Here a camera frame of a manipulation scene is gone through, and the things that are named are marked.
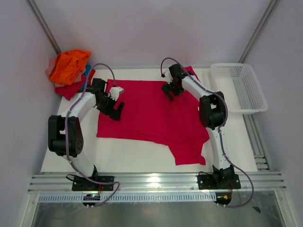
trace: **white robotic arm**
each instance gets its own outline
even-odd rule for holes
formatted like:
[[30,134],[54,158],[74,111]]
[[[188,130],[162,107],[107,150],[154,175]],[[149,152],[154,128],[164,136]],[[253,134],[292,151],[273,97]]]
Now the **white robotic arm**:
[[[191,93],[198,101],[200,98],[203,96],[209,96],[211,95],[210,93],[202,90],[198,85],[201,84],[199,80],[197,80],[195,77],[193,77],[195,82],[190,79],[189,77],[185,77],[182,79],[182,87],[189,93]],[[227,169],[230,167],[230,164],[227,162],[226,158],[222,155],[222,149],[221,149],[221,142],[220,142],[220,136],[219,136],[219,131],[218,131],[218,126],[215,127],[214,130],[211,128],[206,128],[207,132],[210,137],[210,142],[212,144],[212,149],[213,149],[213,156],[214,156],[214,161],[213,165],[216,169]],[[221,134],[223,135],[223,146],[225,147],[225,153],[227,156],[228,151],[227,151],[227,146],[226,146],[226,141],[225,141],[225,126],[221,127]]]
[[[84,141],[80,122],[88,111],[95,106],[102,113],[119,121],[124,106],[124,103],[120,103],[118,109],[114,109],[119,95],[124,91],[123,88],[112,87],[109,92],[106,92],[105,89],[105,81],[102,79],[93,79],[92,85],[87,88],[83,97],[81,98],[81,93],[78,95],[77,100],[79,98],[81,100],[73,107],[68,118],[70,160],[77,169],[89,177],[96,174],[97,170],[88,160],[85,153],[82,152]],[[48,147],[50,151],[55,152],[64,159],[67,159],[65,134],[61,134],[60,131],[65,130],[64,120],[69,111],[70,107],[60,115],[52,115],[48,121]]]
[[[225,122],[226,110],[223,104],[224,95],[222,92],[214,92],[204,88],[201,82],[194,76],[188,76],[179,64],[169,67],[169,71],[162,74],[168,78],[168,83],[162,87],[163,92],[173,101],[173,96],[181,95],[185,90],[191,93],[200,103],[199,118],[201,124],[207,129],[213,149],[213,185],[199,185],[200,189],[227,188],[232,182],[233,188],[241,187],[239,177],[234,173],[233,166],[228,162],[229,153],[225,141]],[[204,182],[204,176],[200,176],[198,182]]]

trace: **pile of clothes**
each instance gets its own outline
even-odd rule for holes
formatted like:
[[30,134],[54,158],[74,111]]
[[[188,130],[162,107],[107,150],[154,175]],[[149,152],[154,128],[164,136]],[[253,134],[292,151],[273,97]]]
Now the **pile of clothes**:
[[84,89],[87,76],[89,84],[95,70],[88,75],[91,66],[87,64],[91,53],[83,50],[72,50],[60,53],[49,60],[49,67],[45,74],[54,84],[54,91],[67,100]]

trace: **red cloth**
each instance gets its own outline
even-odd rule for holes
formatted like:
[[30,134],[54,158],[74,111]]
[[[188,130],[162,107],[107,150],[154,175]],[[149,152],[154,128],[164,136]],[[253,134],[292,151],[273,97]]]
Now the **red cloth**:
[[[89,74],[89,84],[91,84],[91,79],[95,74],[95,70],[92,70]],[[72,85],[66,85],[64,87],[55,87],[55,92],[62,95],[68,101],[74,97],[74,95],[79,91],[82,85],[85,83],[86,77],[82,74],[81,81],[77,83],[73,83]]]
[[[172,102],[161,90],[163,81],[117,80],[117,84],[125,90],[118,100],[125,102],[121,121],[100,113],[97,137],[164,144],[176,165],[205,165],[201,151],[209,136],[199,120],[199,102],[189,92]],[[108,80],[108,88],[112,86],[113,81]]]

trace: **gray wall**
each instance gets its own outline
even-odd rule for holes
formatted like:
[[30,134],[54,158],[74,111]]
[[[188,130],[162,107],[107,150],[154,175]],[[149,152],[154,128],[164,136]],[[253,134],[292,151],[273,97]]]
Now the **gray wall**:
[[246,63],[268,102],[256,115],[273,170],[280,170],[303,215],[303,1],[279,3]]
[[237,62],[269,0],[36,0],[62,51],[115,68]]
[[60,98],[44,75],[55,53],[25,0],[0,1],[0,226],[14,227],[42,165]]

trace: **white table surface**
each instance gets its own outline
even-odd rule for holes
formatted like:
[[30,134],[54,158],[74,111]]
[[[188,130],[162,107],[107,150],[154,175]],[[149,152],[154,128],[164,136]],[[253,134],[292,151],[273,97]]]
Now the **white table surface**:
[[[194,71],[205,86],[213,89],[209,84],[210,69],[194,69]],[[116,79],[164,80],[160,76],[159,69],[114,70],[114,74]],[[94,78],[107,80],[112,77],[109,70],[96,70]],[[71,101],[63,97],[58,114],[65,111],[75,100],[76,96]],[[91,109],[82,120],[81,129],[84,137],[82,152],[85,152],[99,172],[212,172],[213,154],[210,141],[206,142],[202,149],[202,155],[206,159],[205,166],[200,164],[176,166],[172,153],[165,145],[139,140],[97,138],[98,115],[99,111],[96,108]],[[231,161],[246,172],[256,172],[257,167],[242,115],[229,114],[225,135]],[[65,159],[47,149],[41,172],[73,172],[73,169]]]

